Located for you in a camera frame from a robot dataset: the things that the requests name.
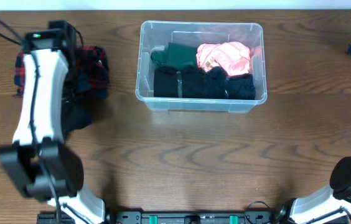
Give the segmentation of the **pink printed t-shirt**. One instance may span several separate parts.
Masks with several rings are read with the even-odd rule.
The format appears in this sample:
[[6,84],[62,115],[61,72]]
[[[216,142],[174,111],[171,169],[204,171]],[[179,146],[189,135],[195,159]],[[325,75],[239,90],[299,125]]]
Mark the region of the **pink printed t-shirt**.
[[196,53],[197,66],[206,72],[221,67],[229,76],[253,71],[250,49],[241,42],[201,44]]

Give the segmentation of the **dark navy garment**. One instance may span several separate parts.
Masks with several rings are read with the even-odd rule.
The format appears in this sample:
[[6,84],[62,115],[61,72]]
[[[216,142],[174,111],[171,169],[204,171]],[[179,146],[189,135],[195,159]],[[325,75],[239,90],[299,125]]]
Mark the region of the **dark navy garment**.
[[252,74],[230,76],[222,67],[214,67],[204,76],[204,98],[254,100],[256,88]]

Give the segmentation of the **dark green garment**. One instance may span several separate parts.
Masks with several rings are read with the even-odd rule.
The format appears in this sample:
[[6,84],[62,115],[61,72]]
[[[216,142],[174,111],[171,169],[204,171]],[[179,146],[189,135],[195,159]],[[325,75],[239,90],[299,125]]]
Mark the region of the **dark green garment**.
[[169,43],[164,50],[151,54],[151,61],[156,67],[172,67],[182,70],[185,67],[197,67],[197,48]]

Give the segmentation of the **black garment with band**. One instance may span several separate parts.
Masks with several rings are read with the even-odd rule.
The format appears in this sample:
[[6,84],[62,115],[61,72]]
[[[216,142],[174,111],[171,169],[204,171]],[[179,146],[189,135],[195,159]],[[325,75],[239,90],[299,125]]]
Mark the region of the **black garment with band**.
[[205,72],[197,67],[159,67],[154,71],[154,97],[204,98],[204,76]]

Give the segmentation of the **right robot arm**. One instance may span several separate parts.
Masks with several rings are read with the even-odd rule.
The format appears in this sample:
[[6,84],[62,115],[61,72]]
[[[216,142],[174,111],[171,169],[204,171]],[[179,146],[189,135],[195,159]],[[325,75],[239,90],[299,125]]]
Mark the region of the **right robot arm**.
[[336,164],[328,185],[282,205],[273,223],[340,223],[342,217],[351,223],[351,156]]

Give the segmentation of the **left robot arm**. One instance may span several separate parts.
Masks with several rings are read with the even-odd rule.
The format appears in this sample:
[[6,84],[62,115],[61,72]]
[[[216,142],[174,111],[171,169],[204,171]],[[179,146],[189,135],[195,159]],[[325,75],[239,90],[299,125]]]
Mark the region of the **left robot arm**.
[[12,144],[0,147],[0,163],[25,198],[47,202],[74,223],[104,223],[105,203],[84,184],[81,159],[65,145],[64,97],[77,75],[77,35],[67,21],[29,32],[21,42],[25,71],[22,110]]

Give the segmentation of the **clear plastic storage bin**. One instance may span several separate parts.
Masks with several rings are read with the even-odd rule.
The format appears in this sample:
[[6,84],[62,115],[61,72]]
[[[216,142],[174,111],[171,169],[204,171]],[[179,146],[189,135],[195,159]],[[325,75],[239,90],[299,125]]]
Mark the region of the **clear plastic storage bin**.
[[[190,47],[237,41],[251,50],[254,100],[163,98],[154,96],[151,54],[169,43]],[[263,28],[257,23],[145,21],[141,25],[135,94],[150,110],[204,110],[247,113],[268,97]]]

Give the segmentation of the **red navy plaid shirt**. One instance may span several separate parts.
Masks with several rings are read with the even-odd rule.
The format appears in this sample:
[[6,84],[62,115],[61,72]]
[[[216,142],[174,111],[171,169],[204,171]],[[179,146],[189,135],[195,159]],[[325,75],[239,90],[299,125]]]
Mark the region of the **red navy plaid shirt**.
[[78,82],[74,94],[105,99],[110,70],[104,48],[90,45],[79,47],[77,55]]

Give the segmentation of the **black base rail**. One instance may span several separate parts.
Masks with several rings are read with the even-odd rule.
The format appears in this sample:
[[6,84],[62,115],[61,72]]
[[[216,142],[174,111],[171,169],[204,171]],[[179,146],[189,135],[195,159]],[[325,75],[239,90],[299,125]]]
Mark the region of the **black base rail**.
[[103,221],[112,224],[250,224],[291,223],[273,212],[253,210],[241,213],[145,213],[139,211],[108,212]]

